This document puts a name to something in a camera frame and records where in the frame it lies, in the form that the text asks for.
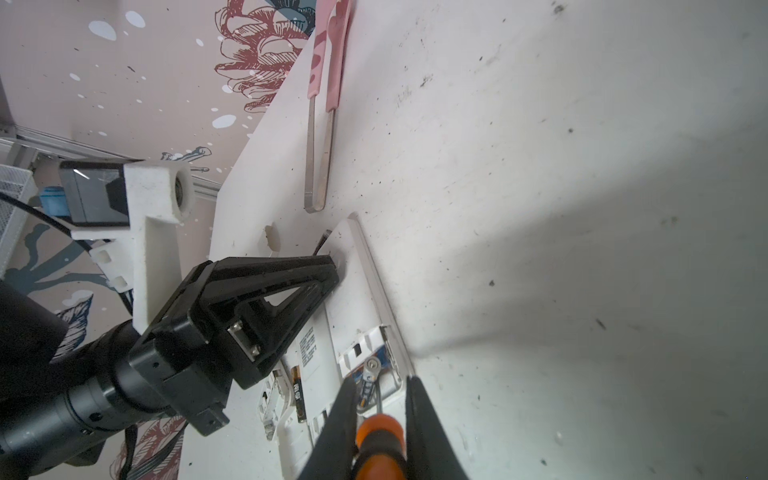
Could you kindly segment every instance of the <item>white basket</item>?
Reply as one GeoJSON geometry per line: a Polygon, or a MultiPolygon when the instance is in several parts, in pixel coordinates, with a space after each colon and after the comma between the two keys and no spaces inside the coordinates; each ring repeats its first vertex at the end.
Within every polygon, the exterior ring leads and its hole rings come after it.
{"type": "MultiPolygon", "coordinates": [[[[0,192],[14,197],[25,204],[37,194],[38,188],[32,179],[32,172],[23,168],[0,165],[0,192]]],[[[0,201],[0,278],[22,234],[28,214],[21,209],[0,201]]]]}

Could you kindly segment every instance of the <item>tongs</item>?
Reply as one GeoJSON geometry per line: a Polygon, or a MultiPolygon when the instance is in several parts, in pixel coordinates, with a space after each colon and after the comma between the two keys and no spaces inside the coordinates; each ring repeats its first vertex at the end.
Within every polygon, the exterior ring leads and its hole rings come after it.
{"type": "Polygon", "coordinates": [[[349,24],[351,0],[317,0],[315,16],[315,45],[310,67],[310,121],[306,130],[306,173],[304,176],[304,210],[310,214],[326,207],[328,194],[328,172],[333,146],[333,121],[339,107],[341,91],[341,71],[344,62],[346,30],[349,24]],[[331,18],[334,4],[336,15],[331,18]],[[323,59],[326,56],[326,40],[330,38],[331,54],[328,68],[328,93],[326,111],[330,114],[326,121],[326,139],[323,145],[323,157],[320,159],[320,175],[315,200],[315,97],[320,93],[320,81],[323,77],[323,59]]]}

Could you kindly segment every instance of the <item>pink handle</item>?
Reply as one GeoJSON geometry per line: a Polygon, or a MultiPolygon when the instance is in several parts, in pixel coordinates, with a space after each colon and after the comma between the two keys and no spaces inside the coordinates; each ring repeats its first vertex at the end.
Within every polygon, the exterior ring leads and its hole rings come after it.
{"type": "Polygon", "coordinates": [[[320,80],[323,78],[323,59],[326,57],[326,39],[328,19],[336,0],[317,0],[315,10],[315,46],[312,49],[312,67],[310,67],[310,90],[308,98],[320,93],[320,80]]]}
{"type": "Polygon", "coordinates": [[[339,0],[336,3],[336,15],[328,22],[328,38],[331,41],[331,65],[328,67],[328,97],[326,111],[339,107],[341,93],[341,70],[344,64],[344,46],[346,27],[349,24],[351,0],[339,0]]]}

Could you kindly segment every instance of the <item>flower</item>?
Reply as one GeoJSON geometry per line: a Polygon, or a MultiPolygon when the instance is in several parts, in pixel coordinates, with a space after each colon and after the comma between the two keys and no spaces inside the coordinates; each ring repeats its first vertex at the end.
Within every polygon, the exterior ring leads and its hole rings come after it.
{"type": "Polygon", "coordinates": [[[299,7],[299,0],[275,1],[275,7],[253,7],[253,0],[229,0],[215,14],[224,40],[221,54],[234,60],[219,64],[216,73],[227,85],[253,100],[250,113],[264,112],[306,40],[315,28],[315,10],[299,7]]]}

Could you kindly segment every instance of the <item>white table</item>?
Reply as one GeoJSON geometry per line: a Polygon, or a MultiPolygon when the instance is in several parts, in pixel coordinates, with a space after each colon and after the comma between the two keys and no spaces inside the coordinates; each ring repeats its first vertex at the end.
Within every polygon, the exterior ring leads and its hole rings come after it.
{"type": "MultiPolygon", "coordinates": [[[[764,472],[760,4],[358,0],[326,209],[302,208],[306,49],[219,194],[211,259],[256,254],[267,224],[307,255],[357,212],[472,478],[764,472]]],[[[280,477],[255,397],[190,429],[180,478],[280,477]]]]}

